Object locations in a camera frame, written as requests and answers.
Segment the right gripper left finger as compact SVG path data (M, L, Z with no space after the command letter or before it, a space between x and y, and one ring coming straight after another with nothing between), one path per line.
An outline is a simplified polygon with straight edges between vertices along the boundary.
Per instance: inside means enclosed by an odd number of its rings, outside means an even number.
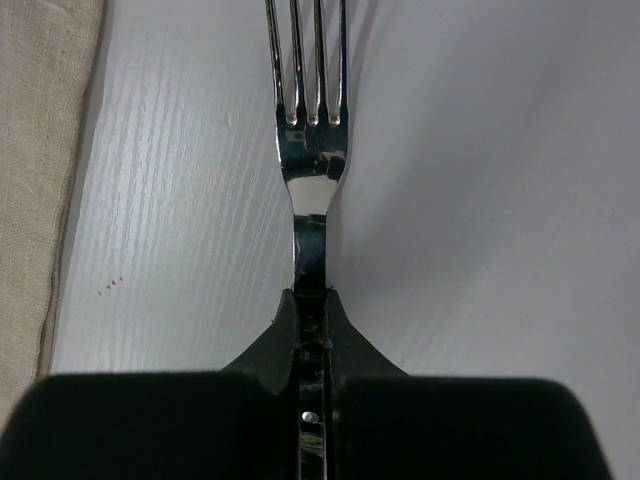
M1 436L5 479L296 479L298 315L220 371L51 375Z

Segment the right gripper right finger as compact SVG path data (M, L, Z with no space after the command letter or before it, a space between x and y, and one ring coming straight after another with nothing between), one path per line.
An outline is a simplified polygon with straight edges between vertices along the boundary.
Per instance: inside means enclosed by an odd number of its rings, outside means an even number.
M585 409L555 381L410 376L326 304L332 479L609 479Z

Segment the black handled steel fork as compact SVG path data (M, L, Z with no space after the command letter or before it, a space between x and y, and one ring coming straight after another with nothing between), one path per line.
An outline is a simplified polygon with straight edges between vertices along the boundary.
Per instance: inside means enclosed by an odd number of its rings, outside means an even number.
M339 4L337 110L328 105L324 4L313 4L315 111L305 95L305 56L298 2L289 4L293 98L285 99L276 5L265 4L270 44L276 147L293 214L293 295L298 314L298 475L329 478L331 430L328 322L325 308L327 216L349 151L348 4Z

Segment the beige cloth napkin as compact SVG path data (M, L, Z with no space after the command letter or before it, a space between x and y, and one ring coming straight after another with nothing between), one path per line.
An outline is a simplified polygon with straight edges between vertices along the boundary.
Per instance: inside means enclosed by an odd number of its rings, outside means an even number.
M1 401L37 377L56 303L101 1L1 4Z

